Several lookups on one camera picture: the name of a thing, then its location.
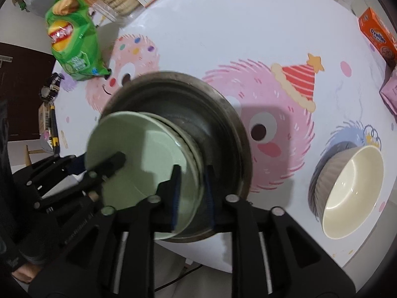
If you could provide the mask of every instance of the chair leg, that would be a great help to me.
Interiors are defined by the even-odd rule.
[[[30,160],[29,149],[28,149],[27,145],[25,145],[25,165],[26,166],[32,165],[32,161]]]

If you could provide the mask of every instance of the ceramic bowl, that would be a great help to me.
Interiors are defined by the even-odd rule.
[[[105,205],[117,210],[135,206],[169,180],[174,164],[181,166],[181,197],[172,233],[156,233],[155,239],[171,238],[192,221],[198,205],[199,172],[189,147],[161,122],[136,112],[116,112],[100,121],[92,132],[85,156],[87,169],[117,151],[126,155],[122,169],[103,183]]]
[[[382,154],[375,146],[337,153],[321,171],[315,202],[324,234],[341,239],[367,219],[378,200],[384,176]]]

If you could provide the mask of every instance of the black cable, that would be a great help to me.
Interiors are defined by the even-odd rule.
[[[194,268],[193,270],[190,270],[190,271],[184,273],[183,275],[179,276],[177,279],[174,279],[173,281],[170,281],[169,283],[166,283],[165,285],[162,285],[162,286],[156,288],[154,290],[154,292],[162,290],[165,287],[168,287],[168,286],[172,285],[173,283],[176,283],[177,281],[181,280],[183,277],[187,276],[188,274],[192,273],[193,271],[196,271],[197,269],[200,269],[201,267],[202,267],[202,264],[200,264],[197,268]]]

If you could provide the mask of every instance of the cartoon eye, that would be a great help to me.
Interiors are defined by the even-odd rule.
[[[382,149],[382,142],[380,140],[378,131],[376,131],[373,126],[367,125],[364,127],[364,139],[369,144],[377,146],[379,150]]]
[[[260,112],[255,114],[249,123],[251,138],[260,143],[271,141],[277,131],[277,122],[270,113]]]
[[[124,84],[131,80],[135,76],[135,66],[133,63],[126,63],[119,71],[117,75],[117,81],[119,84]]]

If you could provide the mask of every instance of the cartoon tablecloth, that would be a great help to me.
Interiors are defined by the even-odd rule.
[[[379,95],[386,63],[357,18],[333,0],[158,0],[119,33],[112,29],[99,28],[111,77],[75,82],[66,75],[62,82],[55,101],[61,155],[85,152],[100,112],[125,80],[156,70],[202,78],[229,100],[247,130],[249,200],[286,208],[344,266],[373,229],[397,175],[396,122]],[[310,181],[340,143],[379,147],[385,178],[367,221],[330,240],[315,216]],[[228,234],[162,245],[231,271]]]

